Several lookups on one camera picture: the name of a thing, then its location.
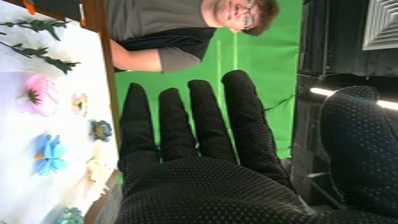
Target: blue flower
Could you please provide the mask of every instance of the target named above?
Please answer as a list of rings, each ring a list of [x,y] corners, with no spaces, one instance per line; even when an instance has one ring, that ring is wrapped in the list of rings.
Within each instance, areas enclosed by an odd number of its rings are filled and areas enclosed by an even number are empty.
[[[65,208],[58,224],[84,224],[83,211],[77,208]]]
[[[42,176],[49,176],[51,172],[58,173],[58,170],[65,170],[68,165],[61,156],[67,154],[67,148],[61,145],[61,137],[58,136],[52,140],[52,136],[47,135],[42,139],[42,145],[45,146],[42,151],[42,159],[38,162],[36,173]]]
[[[95,140],[109,142],[113,136],[113,127],[107,121],[91,121],[91,135]]]

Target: green screen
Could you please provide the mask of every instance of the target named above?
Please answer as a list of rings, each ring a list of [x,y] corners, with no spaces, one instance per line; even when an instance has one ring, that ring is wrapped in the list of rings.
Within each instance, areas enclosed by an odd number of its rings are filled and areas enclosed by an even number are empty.
[[[122,108],[131,83],[139,83],[147,88],[157,131],[159,94],[171,87],[180,89],[186,108],[191,113],[187,83],[194,79],[212,83],[228,118],[221,78],[232,70],[242,69],[257,83],[260,98],[266,108],[269,108],[267,120],[278,140],[280,157],[287,158],[292,146],[303,1],[280,0],[280,4],[282,15],[271,30],[260,37],[235,34],[228,29],[218,30],[205,61],[198,67],[168,75],[123,72],[116,74],[116,81]]]

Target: gray shirt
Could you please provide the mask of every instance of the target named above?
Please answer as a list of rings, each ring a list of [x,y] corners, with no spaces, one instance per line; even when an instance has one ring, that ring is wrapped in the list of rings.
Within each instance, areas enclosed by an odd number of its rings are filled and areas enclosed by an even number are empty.
[[[209,27],[203,0],[107,0],[109,29],[116,41],[178,28]],[[164,73],[200,64],[200,58],[178,48],[161,49]]]

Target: finger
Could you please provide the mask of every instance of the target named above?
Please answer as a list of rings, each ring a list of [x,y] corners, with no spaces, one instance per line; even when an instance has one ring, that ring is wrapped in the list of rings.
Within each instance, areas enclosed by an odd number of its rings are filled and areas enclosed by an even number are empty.
[[[159,150],[147,91],[139,84],[132,84],[122,116],[122,158],[139,151],[154,151],[157,155]]]
[[[189,87],[202,154],[237,162],[212,86],[207,81],[191,81]]]
[[[200,156],[189,114],[177,89],[161,94],[161,152],[166,161]]]
[[[322,142],[349,207],[398,217],[398,135],[372,87],[342,89],[322,107]]]
[[[266,120],[266,108],[246,72],[230,72],[223,82],[241,163],[292,188],[289,173],[276,154],[276,141]]]

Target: black glove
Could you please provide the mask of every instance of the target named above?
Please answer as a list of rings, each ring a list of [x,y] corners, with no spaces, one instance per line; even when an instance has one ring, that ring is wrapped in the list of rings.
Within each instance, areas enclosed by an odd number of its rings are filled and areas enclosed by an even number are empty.
[[[131,86],[122,118],[125,199],[118,223],[324,224],[361,223],[369,218],[377,220],[369,223],[397,223],[361,210],[308,215],[276,156],[250,76],[235,71],[223,82],[239,156],[210,84],[189,84],[200,145],[178,90],[161,95],[161,150],[145,89]]]

